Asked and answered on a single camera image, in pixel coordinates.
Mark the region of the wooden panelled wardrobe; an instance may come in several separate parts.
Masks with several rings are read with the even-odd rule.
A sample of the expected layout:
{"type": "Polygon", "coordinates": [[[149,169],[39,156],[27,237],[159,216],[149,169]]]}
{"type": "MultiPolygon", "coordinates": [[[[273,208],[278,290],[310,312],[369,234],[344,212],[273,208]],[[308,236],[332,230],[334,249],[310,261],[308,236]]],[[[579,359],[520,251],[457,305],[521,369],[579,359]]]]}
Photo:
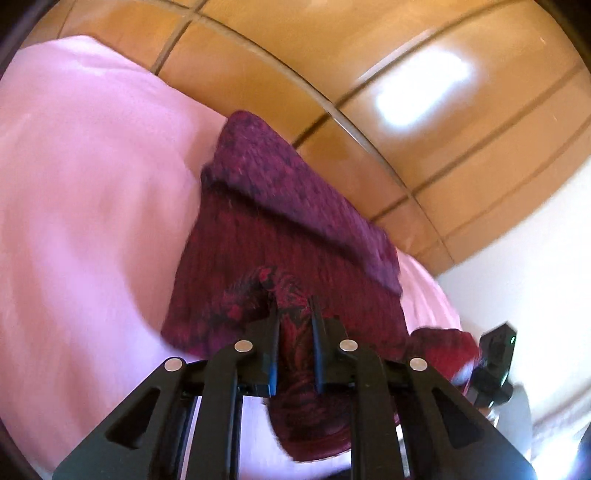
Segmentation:
{"type": "Polygon", "coordinates": [[[74,35],[259,115],[437,274],[590,151],[590,56],[545,2],[59,1],[27,43],[74,35]]]}

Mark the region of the maroon floral patterned garment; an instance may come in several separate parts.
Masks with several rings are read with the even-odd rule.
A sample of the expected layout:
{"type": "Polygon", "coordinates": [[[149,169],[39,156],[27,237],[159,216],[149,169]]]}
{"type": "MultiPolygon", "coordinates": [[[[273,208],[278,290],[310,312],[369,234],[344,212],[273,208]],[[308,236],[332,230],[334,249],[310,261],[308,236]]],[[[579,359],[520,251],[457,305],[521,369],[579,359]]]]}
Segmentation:
{"type": "Polygon", "coordinates": [[[478,359],[467,333],[408,331],[388,235],[263,119],[233,113],[200,180],[197,223],[176,271],[163,338],[208,359],[276,312],[279,379],[267,411],[295,461],[325,459],[351,444],[348,402],[315,389],[311,298],[384,359],[420,356],[449,379],[478,359]]]}

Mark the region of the pink bed sheet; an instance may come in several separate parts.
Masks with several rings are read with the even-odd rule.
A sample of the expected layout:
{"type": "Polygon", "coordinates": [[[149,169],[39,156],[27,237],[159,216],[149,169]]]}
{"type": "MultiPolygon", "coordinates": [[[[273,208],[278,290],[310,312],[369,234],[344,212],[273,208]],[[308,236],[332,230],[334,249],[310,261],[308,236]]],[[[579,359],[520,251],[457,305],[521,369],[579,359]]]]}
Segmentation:
{"type": "MultiPolygon", "coordinates": [[[[223,117],[100,42],[18,52],[1,81],[1,419],[35,473],[57,465],[153,369],[223,117]]],[[[396,249],[409,332],[461,329],[441,287],[396,249]]],[[[267,405],[242,417],[243,479],[315,479],[267,405]]]]}

